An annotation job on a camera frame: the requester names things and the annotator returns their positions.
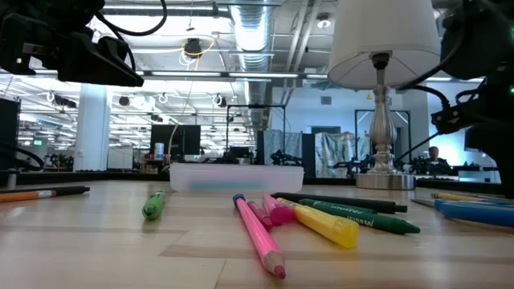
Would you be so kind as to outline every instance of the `silver lamp stand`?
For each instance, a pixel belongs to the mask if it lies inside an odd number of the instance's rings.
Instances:
[[[369,135],[377,148],[375,166],[368,173],[357,175],[357,188],[363,189],[414,189],[414,176],[398,172],[393,165],[394,155],[390,153],[391,144],[396,140],[391,111],[388,106],[388,87],[384,85],[386,67],[390,59],[390,52],[377,53],[370,56],[377,69],[377,88],[375,95],[375,113]]]

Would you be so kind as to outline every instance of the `pencil tip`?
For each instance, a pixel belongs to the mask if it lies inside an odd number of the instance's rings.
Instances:
[[[284,266],[275,266],[275,276],[279,277],[280,279],[286,278],[286,270],[284,269]]]

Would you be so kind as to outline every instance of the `yellow marker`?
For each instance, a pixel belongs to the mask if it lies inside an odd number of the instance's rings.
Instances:
[[[477,197],[465,197],[465,196],[459,196],[454,195],[450,193],[431,193],[430,194],[433,198],[442,198],[445,200],[452,200],[452,201],[483,201],[481,198]]]
[[[295,218],[317,233],[346,248],[353,248],[357,245],[359,225],[354,221],[332,216],[320,210],[284,200],[281,197],[276,200],[282,205],[291,207],[295,212]]]

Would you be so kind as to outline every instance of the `green marker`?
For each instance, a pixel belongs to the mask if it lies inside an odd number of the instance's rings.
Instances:
[[[311,199],[304,199],[304,200],[306,200],[306,201],[316,201],[316,200],[311,200]],[[362,213],[368,213],[368,214],[376,214],[377,213],[376,210],[372,210],[372,209],[366,209],[366,208],[361,208],[361,207],[356,207],[356,206],[348,206],[348,205],[342,205],[342,204],[335,204],[335,203],[331,203],[331,202],[327,202],[327,201],[322,201],[322,202],[325,203],[325,204],[336,205],[336,206],[341,207],[341,208],[356,210],[356,211],[359,211],[359,212],[362,212]]]
[[[368,226],[374,229],[384,230],[395,234],[417,234],[420,232],[420,229],[417,226],[411,225],[403,220],[381,216],[379,214],[364,213],[360,210],[342,207],[339,204],[329,203],[326,201],[314,201],[308,199],[301,200],[300,204],[311,206],[312,208],[320,210],[327,214],[348,218],[360,225]]]
[[[146,201],[143,206],[143,216],[145,216],[147,220],[153,220],[161,215],[162,210],[164,209],[165,197],[165,192],[157,191],[150,196],[148,201]]]

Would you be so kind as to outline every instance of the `lamp base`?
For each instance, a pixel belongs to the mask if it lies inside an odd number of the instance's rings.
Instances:
[[[358,173],[357,188],[413,190],[416,187],[413,175]]]

